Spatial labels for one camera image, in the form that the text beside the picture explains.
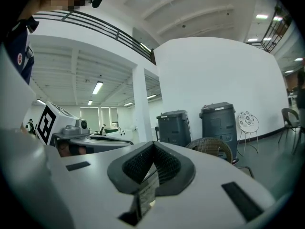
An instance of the sticker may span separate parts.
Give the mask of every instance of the sticker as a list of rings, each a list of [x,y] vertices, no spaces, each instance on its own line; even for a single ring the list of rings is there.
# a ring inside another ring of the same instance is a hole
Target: sticker
[[[48,144],[48,140],[55,119],[56,119],[56,115],[52,112],[52,110],[48,106],[46,106],[43,110],[42,116],[39,120],[37,127],[37,131],[40,134],[40,137],[45,144]]]
[[[74,117],[73,115],[71,115],[68,111],[64,110],[63,108],[55,105],[55,104],[52,104],[55,108],[57,108],[60,112],[62,112],[64,115],[66,116],[69,116],[69,117]]]
[[[21,63],[22,63],[22,54],[21,54],[21,53],[18,54],[17,63],[18,63],[19,65],[21,65]]]

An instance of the gray trash bin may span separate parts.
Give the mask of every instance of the gray trash bin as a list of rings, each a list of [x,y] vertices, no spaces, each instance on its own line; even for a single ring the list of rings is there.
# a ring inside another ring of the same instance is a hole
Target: gray trash bin
[[[233,162],[237,155],[236,119],[233,104],[218,103],[206,105],[201,109],[202,137],[216,137],[231,148]]]
[[[187,112],[177,110],[157,116],[160,142],[185,147],[191,142],[191,134]]]

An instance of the trash bin lid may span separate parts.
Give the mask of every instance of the trash bin lid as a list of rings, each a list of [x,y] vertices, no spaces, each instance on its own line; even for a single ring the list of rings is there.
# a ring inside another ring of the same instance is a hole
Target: trash bin lid
[[[229,104],[228,102],[223,102],[223,103],[217,103],[217,104],[210,104],[202,107],[201,113],[205,114],[208,112],[213,112],[213,111],[218,111],[218,110],[223,110],[223,109],[234,109],[233,104]]]
[[[170,112],[166,112],[163,113],[160,116],[157,116],[157,119],[161,119],[161,118],[173,118],[173,117],[181,117],[182,114],[186,113],[185,110],[176,110],[176,111],[170,111]]]

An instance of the gray floor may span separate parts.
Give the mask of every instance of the gray floor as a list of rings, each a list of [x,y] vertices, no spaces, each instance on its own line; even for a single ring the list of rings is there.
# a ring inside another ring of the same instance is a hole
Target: gray floor
[[[283,133],[280,144],[278,140],[280,133],[268,138],[259,140],[259,153],[251,146],[246,146],[245,155],[237,155],[240,161],[237,167],[249,166],[252,169],[255,180],[267,188],[276,199],[285,193],[292,191],[297,181],[298,173],[304,161],[304,136],[298,146],[296,154],[293,156],[292,146],[295,132],[289,131],[287,139],[286,132]],[[257,142],[250,144],[257,147]],[[244,144],[240,144],[238,150],[244,152]]]

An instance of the railing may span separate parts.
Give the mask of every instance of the railing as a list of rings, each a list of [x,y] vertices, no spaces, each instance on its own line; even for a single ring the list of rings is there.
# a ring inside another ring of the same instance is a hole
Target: railing
[[[291,16],[283,6],[276,6],[271,23],[260,42],[246,42],[249,45],[271,52],[280,42],[291,24]]]
[[[137,53],[155,64],[153,50],[150,52],[143,47],[137,40],[123,32],[119,28],[86,13],[79,11],[52,11],[39,12],[34,15],[35,19],[62,21],[65,23],[79,25],[90,30],[97,31],[103,35],[109,36],[125,46],[135,50]]]

